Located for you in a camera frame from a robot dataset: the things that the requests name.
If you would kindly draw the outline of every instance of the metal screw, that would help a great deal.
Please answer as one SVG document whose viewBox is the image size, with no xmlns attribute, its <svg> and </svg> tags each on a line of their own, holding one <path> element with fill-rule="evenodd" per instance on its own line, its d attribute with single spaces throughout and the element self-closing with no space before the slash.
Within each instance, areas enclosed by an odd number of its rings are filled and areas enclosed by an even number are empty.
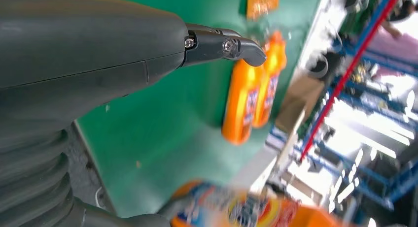
<svg viewBox="0 0 418 227">
<path fill-rule="evenodd" d="M 230 52 L 232 49 L 232 42 L 231 40 L 228 38 L 226 39 L 223 44 L 222 44 L 222 50 L 223 52 Z"/>
<path fill-rule="evenodd" d="M 186 40 L 184 41 L 184 47 L 186 48 L 193 47 L 194 44 L 195 40 L 193 38 L 186 38 Z"/>
</svg>

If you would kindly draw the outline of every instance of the bottle cap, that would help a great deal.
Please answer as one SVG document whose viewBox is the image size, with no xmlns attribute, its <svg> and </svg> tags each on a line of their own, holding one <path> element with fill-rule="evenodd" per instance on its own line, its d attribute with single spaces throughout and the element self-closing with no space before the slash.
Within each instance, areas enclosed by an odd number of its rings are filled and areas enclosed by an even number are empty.
<svg viewBox="0 0 418 227">
<path fill-rule="evenodd" d="M 270 37 L 270 42 L 282 42 L 283 41 L 283 37 L 281 36 L 281 33 L 279 31 L 275 31 L 271 37 Z"/>
</svg>

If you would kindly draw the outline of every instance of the green table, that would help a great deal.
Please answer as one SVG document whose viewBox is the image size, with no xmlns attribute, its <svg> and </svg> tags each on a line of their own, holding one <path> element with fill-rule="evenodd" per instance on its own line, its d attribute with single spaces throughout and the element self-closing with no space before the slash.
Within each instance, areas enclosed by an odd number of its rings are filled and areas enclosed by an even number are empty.
<svg viewBox="0 0 418 227">
<path fill-rule="evenodd" d="M 185 22 L 246 34 L 246 0 L 131 0 L 174 12 Z M 319 0 L 280 0 L 266 20 L 295 30 L 287 45 L 273 108 L 276 115 Z M 156 85 L 97 107 L 77 120 L 81 134 L 121 216 L 155 212 L 184 182 L 227 183 L 263 145 L 269 126 L 234 147 L 220 127 L 233 63 L 178 69 Z"/>
</svg>

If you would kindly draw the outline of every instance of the bottle label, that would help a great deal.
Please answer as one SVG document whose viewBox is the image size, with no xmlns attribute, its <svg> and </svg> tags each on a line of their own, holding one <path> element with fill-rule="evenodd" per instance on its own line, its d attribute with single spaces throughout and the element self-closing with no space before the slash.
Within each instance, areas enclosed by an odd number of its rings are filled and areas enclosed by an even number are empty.
<svg viewBox="0 0 418 227">
<path fill-rule="evenodd" d="M 273 76 L 270 79 L 269 85 L 268 85 L 268 89 L 267 89 L 267 96 L 266 96 L 266 100 L 264 102 L 264 108 L 270 108 L 273 105 L 273 101 L 274 101 L 274 97 L 276 94 L 276 90 L 277 90 L 277 84 L 279 82 L 279 76 Z"/>
<path fill-rule="evenodd" d="M 194 202 L 179 213 L 174 227 L 286 227 L 299 203 L 270 199 L 211 183 L 195 186 Z"/>
<path fill-rule="evenodd" d="M 255 108 L 257 106 L 258 89 L 248 92 L 244 113 L 244 125 L 251 124 L 254 120 Z"/>
</svg>

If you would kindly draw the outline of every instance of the orange bottle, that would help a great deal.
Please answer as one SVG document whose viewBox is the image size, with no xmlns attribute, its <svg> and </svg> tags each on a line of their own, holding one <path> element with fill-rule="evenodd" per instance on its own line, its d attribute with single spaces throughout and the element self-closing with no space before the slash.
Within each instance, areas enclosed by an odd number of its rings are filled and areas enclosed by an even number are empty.
<svg viewBox="0 0 418 227">
<path fill-rule="evenodd" d="M 261 80 L 260 93 L 252 125 L 255 128 L 264 126 L 270 116 L 274 97 L 276 94 L 279 74 L 286 66 L 286 43 L 281 37 L 280 32 L 275 32 L 266 45 L 267 60 L 264 62 L 264 75 Z"/>
<path fill-rule="evenodd" d="M 234 145 L 248 140 L 263 76 L 263 66 L 253 67 L 239 60 L 232 71 L 222 125 L 223 137 Z"/>
</svg>

